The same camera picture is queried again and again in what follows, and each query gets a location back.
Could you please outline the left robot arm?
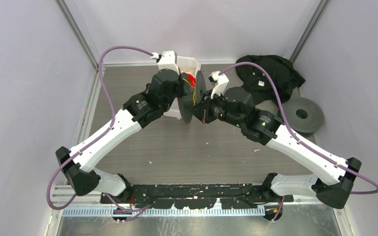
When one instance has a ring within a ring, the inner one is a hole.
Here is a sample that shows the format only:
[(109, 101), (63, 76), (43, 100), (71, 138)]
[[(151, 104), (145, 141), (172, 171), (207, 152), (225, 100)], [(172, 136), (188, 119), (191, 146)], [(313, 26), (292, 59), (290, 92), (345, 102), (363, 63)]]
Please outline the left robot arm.
[(131, 190), (125, 177), (98, 170), (96, 165), (119, 143), (162, 117), (176, 98), (187, 95), (189, 88), (187, 73), (162, 69), (143, 92), (131, 96), (123, 104), (114, 120), (108, 121), (82, 143), (58, 148), (56, 158), (75, 194), (84, 196), (98, 191), (112, 195), (120, 204), (127, 203)]

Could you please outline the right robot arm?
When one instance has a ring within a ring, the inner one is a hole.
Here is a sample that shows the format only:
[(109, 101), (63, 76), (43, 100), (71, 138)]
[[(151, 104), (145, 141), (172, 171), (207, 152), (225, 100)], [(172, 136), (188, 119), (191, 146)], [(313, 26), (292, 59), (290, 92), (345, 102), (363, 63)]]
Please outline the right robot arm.
[(311, 171), (301, 176), (269, 173), (261, 189), (266, 201), (301, 195), (316, 197), (332, 208), (344, 208), (361, 168), (360, 160), (332, 155), (307, 139), (297, 141), (301, 135), (290, 134), (279, 116), (256, 108), (252, 96), (241, 87), (230, 88), (224, 95), (213, 95), (209, 90), (192, 113), (203, 123), (220, 120), (236, 126), (247, 139), (280, 151)]

